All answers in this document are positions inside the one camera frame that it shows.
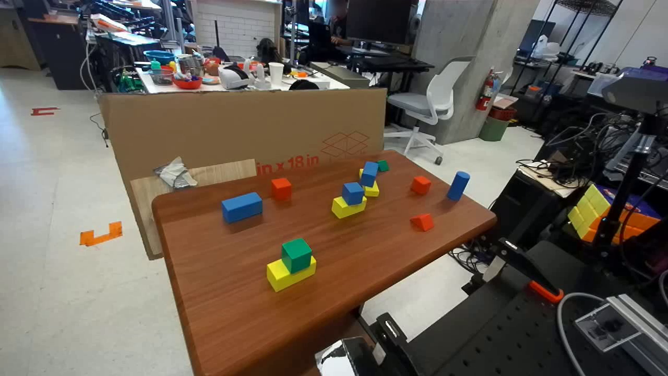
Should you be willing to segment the yellow block under blue cube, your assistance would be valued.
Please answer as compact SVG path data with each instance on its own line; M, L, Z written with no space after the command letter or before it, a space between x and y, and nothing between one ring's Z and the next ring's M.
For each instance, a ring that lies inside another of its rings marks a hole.
M367 198L361 198L360 204L349 204L343 196L336 196L332 200L332 213L336 219L346 219L346 217L360 215L365 208L367 208Z

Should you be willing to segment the yellow block rear stack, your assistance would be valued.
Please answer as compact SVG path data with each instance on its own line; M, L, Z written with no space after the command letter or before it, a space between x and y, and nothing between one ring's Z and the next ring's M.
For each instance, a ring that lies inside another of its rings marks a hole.
M365 195L365 196L372 196L372 198L380 196L380 185L377 185L377 181L373 181L372 187L369 187L369 185L363 185L363 195Z

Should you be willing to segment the yellow block stack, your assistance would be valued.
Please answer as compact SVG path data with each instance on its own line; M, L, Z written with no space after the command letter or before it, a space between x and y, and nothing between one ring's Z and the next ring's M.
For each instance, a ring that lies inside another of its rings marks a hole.
M267 266L267 282L273 293L287 291L317 272L317 258L312 258L309 266L301 272L291 272L281 258L276 258Z
M377 181L373 181L372 187L369 187L369 185L363 185L363 195L365 195L365 196L372 196L372 198L380 196L380 185L377 185Z

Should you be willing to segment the small green cube rear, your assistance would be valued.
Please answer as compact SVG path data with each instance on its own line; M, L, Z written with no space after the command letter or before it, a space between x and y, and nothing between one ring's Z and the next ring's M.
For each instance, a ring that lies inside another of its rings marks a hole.
M390 163L389 163L389 160L377 160L377 172L380 172L380 174L390 172Z

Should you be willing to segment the orange cube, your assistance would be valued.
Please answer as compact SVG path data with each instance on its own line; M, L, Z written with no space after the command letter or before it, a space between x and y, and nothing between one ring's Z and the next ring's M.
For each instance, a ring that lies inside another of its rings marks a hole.
M271 196L276 200L291 200L293 198L293 181L288 178L276 178L271 181Z
M411 181L411 192L423 196L430 192L432 179L425 175L415 175Z

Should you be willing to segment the orange cube back right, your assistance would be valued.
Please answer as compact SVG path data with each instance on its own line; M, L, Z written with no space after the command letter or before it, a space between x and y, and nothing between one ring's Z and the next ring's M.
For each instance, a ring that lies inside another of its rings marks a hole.
M425 175L415 175L411 181L411 192L423 196L430 192L432 179Z

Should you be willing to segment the large blue rectangular block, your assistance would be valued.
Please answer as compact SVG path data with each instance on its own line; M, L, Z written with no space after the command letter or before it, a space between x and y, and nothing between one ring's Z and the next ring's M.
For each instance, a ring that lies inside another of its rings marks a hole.
M225 223L258 217L264 213L264 198L257 192L231 196L222 202L222 211Z

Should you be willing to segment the orange block front right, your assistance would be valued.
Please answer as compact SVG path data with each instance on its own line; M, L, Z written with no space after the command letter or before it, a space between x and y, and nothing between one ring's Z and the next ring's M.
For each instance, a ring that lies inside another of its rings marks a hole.
M420 232L430 232L435 228L435 217L430 213L418 213L411 217L411 225Z

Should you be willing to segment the yellow block front stack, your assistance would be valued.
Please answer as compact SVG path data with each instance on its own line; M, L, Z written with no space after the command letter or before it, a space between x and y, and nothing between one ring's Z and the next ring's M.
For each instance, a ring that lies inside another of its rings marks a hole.
M287 291L317 272L317 258L312 258L309 266L301 272L291 272L281 258L276 258L267 266L267 282L273 293Z

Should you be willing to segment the large cardboard box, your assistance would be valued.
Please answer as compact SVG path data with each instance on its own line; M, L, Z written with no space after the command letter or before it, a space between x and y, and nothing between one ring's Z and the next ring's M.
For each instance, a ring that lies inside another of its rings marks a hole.
M384 89L105 93L125 181L179 156L189 168L252 158L262 174L377 156Z

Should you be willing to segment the crumpled grey cloth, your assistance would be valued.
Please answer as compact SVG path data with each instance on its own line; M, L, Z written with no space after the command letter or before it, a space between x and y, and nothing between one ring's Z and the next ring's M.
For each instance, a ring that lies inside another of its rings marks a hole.
M190 169L184 164L184 160L179 156L176 156L165 168L158 168L156 175L171 191L184 191L184 187L194 187L197 185L197 179L193 178Z

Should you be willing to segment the green bin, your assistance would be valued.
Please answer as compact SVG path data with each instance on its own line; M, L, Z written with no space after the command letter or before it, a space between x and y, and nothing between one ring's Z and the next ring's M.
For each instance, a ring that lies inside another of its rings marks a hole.
M500 142L508 129L504 119L488 117L479 134L485 142Z

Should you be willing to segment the red fire extinguisher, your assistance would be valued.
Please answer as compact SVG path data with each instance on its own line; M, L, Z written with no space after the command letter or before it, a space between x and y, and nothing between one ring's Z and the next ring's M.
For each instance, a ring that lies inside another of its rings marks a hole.
M502 83L504 83L502 72L496 68L490 68L479 89L475 108L487 110L490 107L495 93L500 92Z

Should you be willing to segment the cluttered white background table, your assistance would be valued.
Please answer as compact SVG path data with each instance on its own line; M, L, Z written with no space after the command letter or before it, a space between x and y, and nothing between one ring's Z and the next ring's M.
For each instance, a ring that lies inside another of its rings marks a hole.
M271 76L243 76L241 70L222 67L218 76L179 78L165 72L148 72L137 68L137 78L148 93L176 93L176 92L288 92L297 85L295 78L273 80Z

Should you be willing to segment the black optical breadboard base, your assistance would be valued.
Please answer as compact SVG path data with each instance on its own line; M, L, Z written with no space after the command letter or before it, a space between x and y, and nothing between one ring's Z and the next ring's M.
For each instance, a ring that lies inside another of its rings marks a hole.
M528 250L563 291L549 303L513 266L413 341L394 338L410 376L667 376L667 326L621 266L552 242Z

